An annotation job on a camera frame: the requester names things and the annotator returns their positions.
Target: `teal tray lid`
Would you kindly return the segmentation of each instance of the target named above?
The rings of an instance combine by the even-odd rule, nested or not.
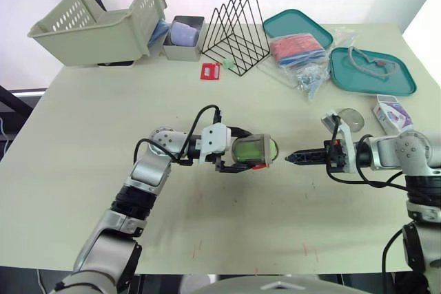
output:
[[[336,48],[331,52],[329,69],[334,83],[347,91],[388,94],[393,96],[410,96],[416,91],[416,84],[406,65],[396,56],[361,50],[370,59],[382,59],[398,64],[398,71],[388,77],[373,76],[354,67],[349,60],[347,48]],[[353,60],[357,65],[379,74],[386,74],[387,68],[375,63],[368,63],[358,52],[352,52]]]
[[[334,41],[328,31],[299,10],[284,10],[266,19],[263,22],[263,29],[270,38],[310,33],[323,48],[328,48]]]

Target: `silver arm segment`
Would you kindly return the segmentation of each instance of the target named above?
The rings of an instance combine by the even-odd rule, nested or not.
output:
[[[122,291],[132,279],[142,250],[134,238],[142,234],[147,224],[146,218],[170,174],[173,161],[180,165],[191,165],[194,158],[202,157],[215,163],[215,170],[221,172],[240,172],[254,166],[223,165],[221,156],[230,148],[231,136],[231,129],[222,123],[204,128],[202,136],[192,136],[188,140],[181,155],[181,158],[188,157],[184,163],[176,157],[187,140],[187,134],[169,127],[154,130],[149,136],[146,152],[136,161],[112,206],[104,212],[81,249],[74,264],[74,273],[59,282],[51,293],[115,294]],[[269,146],[269,135],[261,136]],[[165,148],[174,158],[150,143],[152,141]],[[265,155],[269,153],[269,148],[264,150],[263,159],[268,166],[272,159]]]

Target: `black wire rack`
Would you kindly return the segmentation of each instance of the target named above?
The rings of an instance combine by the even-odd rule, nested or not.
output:
[[[242,76],[269,54],[258,0],[229,0],[213,11],[202,48],[216,62],[231,59]]]

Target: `red card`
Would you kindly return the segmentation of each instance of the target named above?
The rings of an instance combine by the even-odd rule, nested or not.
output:
[[[219,79],[220,71],[220,63],[204,63],[202,64],[201,79],[207,79],[210,81],[217,80]]]

